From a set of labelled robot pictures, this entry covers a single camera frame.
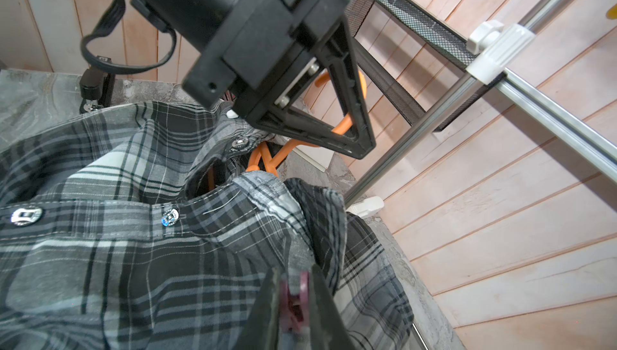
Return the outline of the black mesh shelf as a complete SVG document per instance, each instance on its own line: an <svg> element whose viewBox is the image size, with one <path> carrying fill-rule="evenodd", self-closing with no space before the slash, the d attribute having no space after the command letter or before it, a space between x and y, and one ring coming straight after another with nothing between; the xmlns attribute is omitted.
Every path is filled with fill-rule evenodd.
<svg viewBox="0 0 617 350"><path fill-rule="evenodd" d="M508 0L412 1L464 37L469 37L484 21L510 21L501 12ZM430 109L461 77L452 63L418 35L395 22L377 3L371 3L355 37L424 109Z"/></svg>

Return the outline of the pink clothespin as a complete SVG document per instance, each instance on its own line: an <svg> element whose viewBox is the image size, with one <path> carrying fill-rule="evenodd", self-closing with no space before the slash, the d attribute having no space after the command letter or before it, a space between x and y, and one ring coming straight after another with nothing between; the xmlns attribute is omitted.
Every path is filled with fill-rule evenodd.
<svg viewBox="0 0 617 350"><path fill-rule="evenodd" d="M300 333L309 326L309 279L308 271L300 274L300 291L296 295L290 292L286 279L280 282L279 317L284 332Z"/></svg>

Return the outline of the orange hanger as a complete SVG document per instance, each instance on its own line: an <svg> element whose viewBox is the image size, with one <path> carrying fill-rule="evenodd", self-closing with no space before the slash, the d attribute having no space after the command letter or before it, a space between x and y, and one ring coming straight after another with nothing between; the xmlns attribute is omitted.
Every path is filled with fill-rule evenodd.
<svg viewBox="0 0 617 350"><path fill-rule="evenodd" d="M293 131L295 136L302 136L303 138L310 138L311 141L297 140L295 138L287 141L282 149L275 154L271 154L267 142L261 142L250 154L246 171L265 171L278 176L277 168L284 162L289 154L299 145L305 145L312 148L318 147L318 141L325 141L326 147L330 149L329 144L332 136L327 136L327 133L336 134L342 136L346 134L353 126L353 119L350 114L346 114L340 123L328 130L329 125L323 125L321 121L315 120L309 115L294 116L292 125L300 125L300 130Z"/></svg>

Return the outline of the metal clothes rack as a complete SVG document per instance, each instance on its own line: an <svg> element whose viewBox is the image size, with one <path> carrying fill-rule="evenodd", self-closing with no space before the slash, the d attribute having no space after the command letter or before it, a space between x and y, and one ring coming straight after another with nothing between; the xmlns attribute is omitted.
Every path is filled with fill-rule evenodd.
<svg viewBox="0 0 617 350"><path fill-rule="evenodd" d="M480 25L474 38L468 42L468 50L476 58L466 68L464 75L427 111L417 125L407 131L347 191L344 196L345 206L351 207L422 139L437 130L439 125L482 88L496 88L600 173L615 180L615 145L507 68L535 36L573 1L540 0L519 23L505 30L497 23Z"/></svg>

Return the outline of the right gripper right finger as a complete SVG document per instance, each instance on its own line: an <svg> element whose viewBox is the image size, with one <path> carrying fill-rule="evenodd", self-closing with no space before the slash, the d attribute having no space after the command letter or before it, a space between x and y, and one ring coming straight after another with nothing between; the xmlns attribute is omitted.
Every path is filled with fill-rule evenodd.
<svg viewBox="0 0 617 350"><path fill-rule="evenodd" d="M323 272L316 264L310 270L308 291L311 349L355 349Z"/></svg>

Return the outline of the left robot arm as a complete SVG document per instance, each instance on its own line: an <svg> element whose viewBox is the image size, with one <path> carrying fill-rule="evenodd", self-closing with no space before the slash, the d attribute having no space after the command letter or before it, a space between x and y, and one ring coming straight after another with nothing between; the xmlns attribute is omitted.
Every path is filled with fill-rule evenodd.
<svg viewBox="0 0 617 350"><path fill-rule="evenodd" d="M209 108L229 92L252 127L365 157L376 146L345 9L350 0L133 0L160 30L200 53L183 89ZM328 72L351 128L302 112L294 102Z"/></svg>

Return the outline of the grey plaid shirt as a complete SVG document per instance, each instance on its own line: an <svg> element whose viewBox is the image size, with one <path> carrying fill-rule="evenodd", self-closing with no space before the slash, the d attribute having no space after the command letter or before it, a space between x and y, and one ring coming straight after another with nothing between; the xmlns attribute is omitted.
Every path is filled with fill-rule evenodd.
<svg viewBox="0 0 617 350"><path fill-rule="evenodd" d="M266 274L318 265L357 349L400 349L413 312L342 196L249 172L267 134L230 104L126 104L1 152L4 349L230 349Z"/></svg>

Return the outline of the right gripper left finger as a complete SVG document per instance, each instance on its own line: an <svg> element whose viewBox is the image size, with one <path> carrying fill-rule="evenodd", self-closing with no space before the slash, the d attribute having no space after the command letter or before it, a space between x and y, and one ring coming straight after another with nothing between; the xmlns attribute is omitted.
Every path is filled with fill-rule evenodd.
<svg viewBox="0 0 617 350"><path fill-rule="evenodd" d="M262 282L234 349L277 349L280 327L281 270L271 268Z"/></svg>

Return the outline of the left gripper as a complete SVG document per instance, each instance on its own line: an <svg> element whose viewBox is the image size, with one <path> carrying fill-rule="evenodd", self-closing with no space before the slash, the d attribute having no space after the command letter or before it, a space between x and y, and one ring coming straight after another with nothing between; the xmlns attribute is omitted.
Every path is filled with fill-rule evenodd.
<svg viewBox="0 0 617 350"><path fill-rule="evenodd" d="M239 0L208 40L183 89L206 107L230 92L236 97L234 111L250 125L311 141L292 133L300 130L292 125L294 116L309 115L292 103L323 72L343 118L348 113L353 119L346 134L327 133L333 137L330 150L366 157L376 140L366 110L366 81L344 15L349 1ZM325 141L317 144L328 149Z"/></svg>

